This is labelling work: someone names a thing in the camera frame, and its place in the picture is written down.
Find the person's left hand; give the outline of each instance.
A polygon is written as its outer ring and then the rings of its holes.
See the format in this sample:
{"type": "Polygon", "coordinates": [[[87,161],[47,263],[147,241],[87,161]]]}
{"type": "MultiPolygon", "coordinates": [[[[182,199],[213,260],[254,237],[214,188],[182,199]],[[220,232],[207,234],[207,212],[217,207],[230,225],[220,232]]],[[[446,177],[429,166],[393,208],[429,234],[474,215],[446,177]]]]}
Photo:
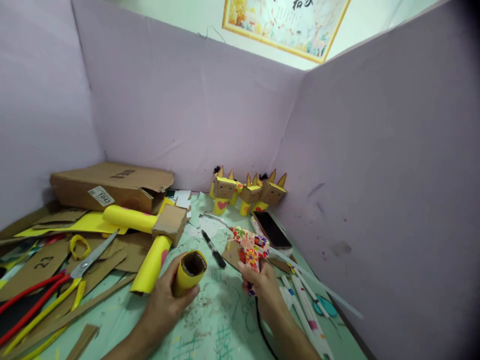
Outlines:
{"type": "Polygon", "coordinates": [[[177,275],[180,260],[186,252],[174,258],[165,273],[160,276],[151,292],[150,301],[135,326],[143,340],[151,346],[158,346],[164,337],[174,328],[185,308],[199,294],[198,285],[187,290],[182,297],[175,298],[172,294],[172,285],[177,275]]]}

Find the hand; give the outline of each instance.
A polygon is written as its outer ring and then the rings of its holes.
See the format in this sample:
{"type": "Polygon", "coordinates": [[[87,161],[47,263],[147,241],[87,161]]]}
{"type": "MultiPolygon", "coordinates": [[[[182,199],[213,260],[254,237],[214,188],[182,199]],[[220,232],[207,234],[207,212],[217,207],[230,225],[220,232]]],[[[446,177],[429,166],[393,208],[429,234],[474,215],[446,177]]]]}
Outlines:
{"type": "Polygon", "coordinates": [[[254,285],[258,298],[258,312],[270,328],[275,326],[279,318],[287,316],[287,314],[291,316],[280,292],[279,282],[272,265],[264,258],[260,258],[260,273],[254,272],[241,261],[238,262],[238,267],[243,278],[243,290],[248,295],[249,283],[254,285]]]}
{"type": "Polygon", "coordinates": [[[162,342],[179,321],[185,308],[199,294],[198,285],[187,290],[180,298],[175,298],[172,294],[172,285],[185,254],[186,252],[174,258],[165,273],[157,280],[150,301],[133,330],[140,332],[151,346],[158,346],[162,342]]]}

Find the pen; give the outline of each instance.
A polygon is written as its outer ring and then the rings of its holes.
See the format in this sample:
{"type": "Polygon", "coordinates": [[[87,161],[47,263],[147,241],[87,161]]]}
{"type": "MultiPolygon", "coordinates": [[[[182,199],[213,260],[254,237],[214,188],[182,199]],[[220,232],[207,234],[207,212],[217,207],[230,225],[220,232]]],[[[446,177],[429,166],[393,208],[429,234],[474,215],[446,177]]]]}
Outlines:
{"type": "Polygon", "coordinates": [[[205,239],[206,243],[208,244],[208,247],[210,248],[211,250],[211,253],[213,255],[213,257],[215,258],[216,262],[218,263],[218,265],[221,267],[221,268],[224,268],[227,266],[227,264],[225,263],[222,255],[220,255],[220,253],[217,251],[217,249],[215,248],[214,244],[212,243],[212,241],[210,240],[209,236],[207,235],[207,233],[205,231],[201,231],[201,234],[203,235],[203,238],[205,239]]]}

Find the black cable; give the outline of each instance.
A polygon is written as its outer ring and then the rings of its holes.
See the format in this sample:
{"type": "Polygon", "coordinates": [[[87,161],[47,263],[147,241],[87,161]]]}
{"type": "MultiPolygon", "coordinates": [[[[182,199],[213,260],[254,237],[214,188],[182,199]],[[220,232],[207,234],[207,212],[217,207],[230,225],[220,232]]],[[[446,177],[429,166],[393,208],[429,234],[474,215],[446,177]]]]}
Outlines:
{"type": "Polygon", "coordinates": [[[259,312],[259,298],[258,297],[255,297],[255,306],[256,306],[256,320],[258,321],[258,328],[260,329],[261,337],[263,338],[263,341],[265,341],[265,344],[266,344],[268,350],[270,350],[270,353],[273,356],[273,358],[275,360],[278,360],[279,358],[275,355],[272,347],[270,346],[270,344],[267,340],[267,337],[265,336],[264,328],[262,327],[262,320],[260,319],[260,312],[259,312]]]}

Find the red scissor handle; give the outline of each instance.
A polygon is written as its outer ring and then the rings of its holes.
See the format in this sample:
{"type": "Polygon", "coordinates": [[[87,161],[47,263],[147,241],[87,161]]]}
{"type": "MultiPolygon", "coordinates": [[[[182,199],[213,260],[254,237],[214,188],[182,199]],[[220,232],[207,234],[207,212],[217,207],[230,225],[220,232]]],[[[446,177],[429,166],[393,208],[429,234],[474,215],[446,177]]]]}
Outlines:
{"type": "Polygon", "coordinates": [[[18,333],[19,330],[23,328],[24,325],[30,320],[30,318],[42,308],[42,306],[48,301],[48,299],[50,299],[50,297],[55,293],[55,291],[68,280],[70,280],[70,275],[65,275],[65,272],[62,271],[57,275],[48,278],[47,280],[44,280],[36,285],[29,287],[27,290],[22,291],[17,296],[11,298],[2,306],[0,306],[0,314],[2,314],[6,309],[16,303],[19,299],[23,298],[25,295],[30,294],[31,292],[43,288],[45,285],[56,281],[56,283],[48,289],[48,291],[40,298],[40,300],[38,300],[36,304],[21,318],[21,320],[0,338],[0,348],[16,333],[18,333]]]}

